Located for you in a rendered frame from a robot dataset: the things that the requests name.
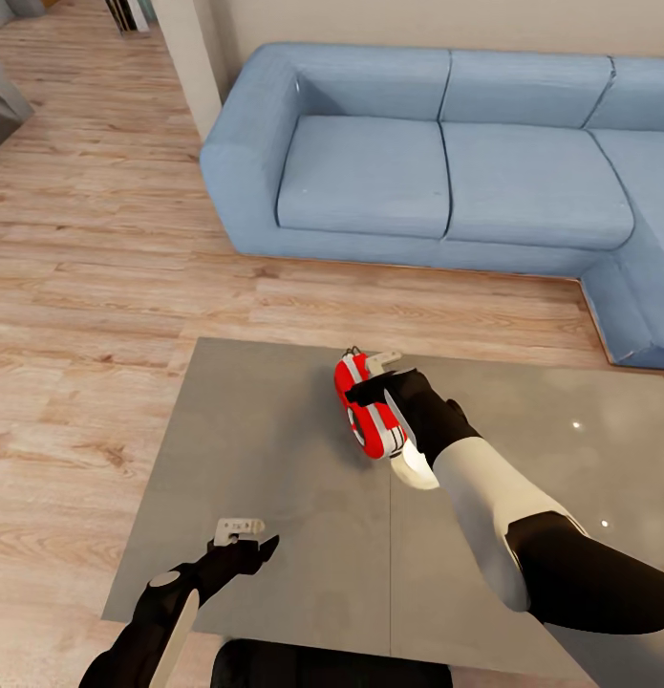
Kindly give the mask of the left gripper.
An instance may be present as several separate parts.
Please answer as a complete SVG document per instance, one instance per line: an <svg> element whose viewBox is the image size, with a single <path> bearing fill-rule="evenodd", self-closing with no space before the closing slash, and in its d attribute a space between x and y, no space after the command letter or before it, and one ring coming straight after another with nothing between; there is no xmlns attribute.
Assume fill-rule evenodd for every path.
<svg viewBox="0 0 664 688"><path fill-rule="evenodd" d="M237 574L254 575L270 559L279 542L278 534L261 546L257 540L238 540L226 547L214 546L214 540L208 542L206 557L217 563L221 573L219 590Z"/></svg>

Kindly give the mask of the radio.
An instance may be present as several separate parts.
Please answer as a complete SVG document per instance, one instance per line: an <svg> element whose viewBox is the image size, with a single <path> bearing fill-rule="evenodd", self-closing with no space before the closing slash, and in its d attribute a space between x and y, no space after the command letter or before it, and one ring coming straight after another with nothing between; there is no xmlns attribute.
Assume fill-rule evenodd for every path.
<svg viewBox="0 0 664 688"><path fill-rule="evenodd" d="M343 356L336 366L334 383L357 440L374 460L400 456L408 437L388 404L376 402L360 407L357 402L350 403L345 396L355 384L369 379L369 372L365 370L367 356L355 349L349 349Z"/></svg>

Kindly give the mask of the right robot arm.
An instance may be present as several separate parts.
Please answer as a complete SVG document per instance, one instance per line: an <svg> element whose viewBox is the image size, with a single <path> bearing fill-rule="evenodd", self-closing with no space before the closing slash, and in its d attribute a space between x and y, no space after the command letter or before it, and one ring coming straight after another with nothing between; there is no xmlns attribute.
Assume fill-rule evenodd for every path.
<svg viewBox="0 0 664 688"><path fill-rule="evenodd" d="M664 688L664 572L592 540L568 511L516 471L401 358L365 358L369 379L345 392L385 402L451 506L489 588L527 611L599 688Z"/></svg>

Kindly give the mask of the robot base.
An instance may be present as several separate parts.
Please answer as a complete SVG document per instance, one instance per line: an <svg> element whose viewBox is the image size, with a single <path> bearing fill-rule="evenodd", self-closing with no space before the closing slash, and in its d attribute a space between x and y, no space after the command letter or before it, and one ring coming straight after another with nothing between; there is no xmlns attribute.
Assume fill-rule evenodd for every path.
<svg viewBox="0 0 664 688"><path fill-rule="evenodd" d="M211 688L453 688L450 666L222 635Z"/></svg>

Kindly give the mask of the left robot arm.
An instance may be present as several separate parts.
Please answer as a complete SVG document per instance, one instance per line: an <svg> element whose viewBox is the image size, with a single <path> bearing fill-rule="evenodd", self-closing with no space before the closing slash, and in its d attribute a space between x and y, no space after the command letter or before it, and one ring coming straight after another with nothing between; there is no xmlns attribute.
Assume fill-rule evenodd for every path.
<svg viewBox="0 0 664 688"><path fill-rule="evenodd" d="M207 554L153 578L110 651L101 653L78 688L165 688L199 607L237 574L254 575L280 542L258 544L239 534L261 534L256 518L221 518Z"/></svg>

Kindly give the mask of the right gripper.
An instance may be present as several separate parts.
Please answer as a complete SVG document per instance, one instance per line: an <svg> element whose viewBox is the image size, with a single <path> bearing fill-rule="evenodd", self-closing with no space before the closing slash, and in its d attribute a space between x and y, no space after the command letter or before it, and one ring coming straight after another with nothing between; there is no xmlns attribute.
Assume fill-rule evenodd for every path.
<svg viewBox="0 0 664 688"><path fill-rule="evenodd" d="M345 392L347 400L350 403L357 402L360 407L366 407L376 402L382 403L382 400L378 397L377 386L384 376L385 374L382 374L381 376L358 382L358 384L351 388L351 391Z"/></svg>

